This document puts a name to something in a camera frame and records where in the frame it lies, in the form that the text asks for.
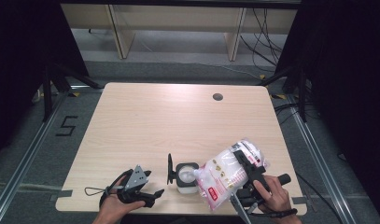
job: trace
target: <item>white plastic bag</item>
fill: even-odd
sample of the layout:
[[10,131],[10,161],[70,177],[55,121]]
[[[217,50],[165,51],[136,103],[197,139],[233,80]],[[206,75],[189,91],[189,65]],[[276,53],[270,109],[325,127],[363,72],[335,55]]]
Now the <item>white plastic bag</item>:
[[264,166],[266,169],[269,165],[261,151],[245,138],[195,170],[201,195],[212,211],[229,199],[233,192],[243,187],[248,180],[243,166],[233,155],[236,150],[242,150],[247,159],[257,167]]

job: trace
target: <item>floor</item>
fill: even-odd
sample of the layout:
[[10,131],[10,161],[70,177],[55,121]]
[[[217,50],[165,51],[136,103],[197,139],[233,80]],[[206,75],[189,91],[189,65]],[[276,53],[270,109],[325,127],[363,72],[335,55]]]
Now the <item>floor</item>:
[[[225,47],[225,42],[222,34],[218,33],[198,33],[198,32],[164,32],[164,31],[141,31],[137,32],[134,42],[132,44],[128,58],[121,60],[118,58],[117,49],[114,43],[111,32],[106,30],[73,30],[78,47],[81,51],[82,57],[88,66],[92,63],[159,63],[159,64],[178,64],[178,65],[191,65],[204,66],[209,69],[216,67],[226,70],[234,70],[237,76],[246,76],[259,80],[259,76],[254,76],[247,70],[240,70],[241,68],[248,68],[253,66],[260,66],[260,69],[274,70],[271,63],[262,59],[261,56],[253,55],[253,53],[246,47],[244,42],[239,45],[236,60],[230,62]],[[254,46],[256,43],[256,36],[253,34],[243,35],[244,40],[249,46]],[[285,35],[270,35],[270,39],[279,47],[283,48],[286,36]],[[268,47],[263,47],[258,44],[257,51],[274,62],[274,56]],[[278,94],[279,90],[274,89],[274,93]],[[75,107],[80,107],[81,104],[95,104],[100,96],[100,92],[93,94],[82,94],[82,103],[74,102],[73,98],[65,100],[65,111],[73,110]],[[273,99],[274,105],[283,105],[287,101],[278,101]],[[29,111],[28,119],[22,124],[26,127],[26,134],[22,134],[18,130],[18,137],[12,142],[12,148],[15,150],[3,150],[0,155],[0,192],[3,190],[4,185],[10,179],[17,169],[17,164],[20,163],[22,155],[25,155],[23,147],[15,146],[29,146],[32,138],[35,136],[39,129],[40,116],[42,116],[42,105],[35,104],[34,108]],[[76,111],[76,113],[84,113],[81,118],[89,119],[91,112]],[[328,135],[328,130],[323,126],[322,121],[317,116],[314,108],[307,109],[309,122],[307,127],[312,130],[313,137],[317,140],[317,146],[320,148],[322,156],[327,161],[328,168],[332,175],[335,176],[333,183],[336,183],[338,189],[344,193],[345,199],[349,206],[349,215],[354,219],[349,218],[344,220],[343,223],[380,223],[380,218],[375,212],[373,205],[369,201],[366,193],[362,190],[360,183],[351,172],[350,167],[345,161],[339,160],[336,155],[339,153],[333,140]],[[282,111],[278,115],[281,124],[282,132],[288,145],[291,159],[293,160],[294,168],[300,171],[305,176],[305,181],[312,183],[312,185],[320,191],[321,196],[330,204],[333,204],[333,195],[329,194],[326,189],[326,180],[323,175],[318,174],[318,167],[315,164],[314,154],[310,152],[309,144],[303,141],[302,134],[298,131],[298,120],[296,119],[295,112],[290,110]],[[81,123],[86,124],[88,120],[82,120]],[[47,130],[50,134],[55,134],[59,129],[59,123],[53,123],[52,128]],[[76,127],[79,132],[85,132],[86,125],[78,125]],[[60,148],[77,147],[80,141],[76,142],[53,142],[50,144],[56,145]],[[23,179],[21,187],[15,198],[12,199],[11,205],[7,210],[6,215],[2,218],[2,223],[34,223],[40,220],[47,221],[48,223],[81,223],[91,222],[95,214],[62,214],[57,213],[54,209],[54,202],[56,200],[56,191],[59,186],[64,182],[64,175],[68,172],[69,165],[64,167],[63,161],[70,163],[75,157],[76,151],[69,151],[61,154],[49,155],[47,150],[41,148],[38,155],[31,163],[29,168],[29,175]],[[303,217],[303,222],[309,223],[339,223],[330,208],[320,200],[311,188],[309,188],[304,181],[301,181],[303,193],[308,196],[308,214]],[[268,223],[268,221],[257,220],[255,223]]]

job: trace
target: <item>human hand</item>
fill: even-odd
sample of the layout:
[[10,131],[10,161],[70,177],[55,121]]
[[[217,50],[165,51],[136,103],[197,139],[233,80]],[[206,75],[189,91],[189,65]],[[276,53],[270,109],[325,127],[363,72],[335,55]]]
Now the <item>human hand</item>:
[[143,201],[134,203],[122,203],[118,198],[116,192],[116,189],[112,189],[110,192],[111,194],[106,196],[102,206],[100,207],[96,219],[93,221],[93,224],[114,224],[132,210],[141,208],[146,205],[146,203]]
[[[289,192],[282,188],[279,179],[270,175],[265,175],[264,178],[271,192],[268,192],[260,181],[255,180],[253,183],[254,187],[265,201],[264,204],[259,206],[259,209],[263,213],[282,212],[291,209]],[[301,223],[296,215],[282,218],[275,217],[273,218],[273,221],[278,224]]]

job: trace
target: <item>gray carpet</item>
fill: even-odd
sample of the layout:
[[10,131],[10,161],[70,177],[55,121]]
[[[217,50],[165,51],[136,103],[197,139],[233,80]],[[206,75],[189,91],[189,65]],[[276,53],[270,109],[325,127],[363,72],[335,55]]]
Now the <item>gray carpet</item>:
[[[201,64],[181,63],[96,63],[86,62],[91,78],[100,84],[110,81],[152,82],[152,83],[196,83],[254,85],[260,81],[249,74],[237,73],[221,67]],[[233,70],[264,74],[254,66],[227,66]],[[70,78],[72,85],[81,85]],[[268,87],[271,94],[282,93],[284,79],[277,80]],[[38,151],[22,186],[8,208],[2,223],[91,223],[95,213],[61,213],[55,209],[58,188],[63,185],[73,162],[81,139],[87,129],[91,115],[101,93],[82,91],[78,97],[68,97],[54,120],[45,142]],[[286,104],[286,100],[273,99],[274,106]],[[349,205],[358,223],[380,223],[373,205],[349,165],[336,156],[339,148],[331,139],[322,119],[312,106],[306,107],[308,125],[317,140],[317,144],[328,161],[338,185],[347,197]],[[30,145],[43,116],[43,103],[36,103],[29,109],[20,128],[12,138],[11,144],[0,153],[0,192],[16,169],[23,153]],[[66,116],[77,116],[66,124],[76,126],[71,136],[57,136],[67,133],[60,128]],[[307,149],[289,109],[278,115],[289,154],[295,170],[303,176],[317,191],[331,203],[328,192],[320,179],[314,161]],[[309,192],[316,211],[308,206],[308,212],[302,217],[304,223],[339,223],[329,207],[303,181],[300,185]],[[271,223],[268,218],[254,218],[255,223]]]

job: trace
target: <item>wooden table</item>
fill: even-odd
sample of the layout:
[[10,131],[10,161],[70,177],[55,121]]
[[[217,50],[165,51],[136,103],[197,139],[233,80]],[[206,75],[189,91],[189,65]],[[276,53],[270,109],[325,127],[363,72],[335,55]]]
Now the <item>wooden table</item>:
[[[214,94],[221,94],[217,101]],[[291,197],[302,197],[274,109],[264,87],[109,83],[100,98],[64,183],[71,197],[59,198],[59,211],[98,211],[100,194],[84,188],[105,188],[136,164],[152,171],[142,191],[165,189],[152,208],[133,213],[212,214],[197,193],[180,194],[166,185],[167,156],[174,168],[181,162],[203,165],[219,152],[247,137],[271,163],[267,175],[287,173]],[[296,204],[299,215],[305,204]],[[229,202],[214,215],[235,215]]]

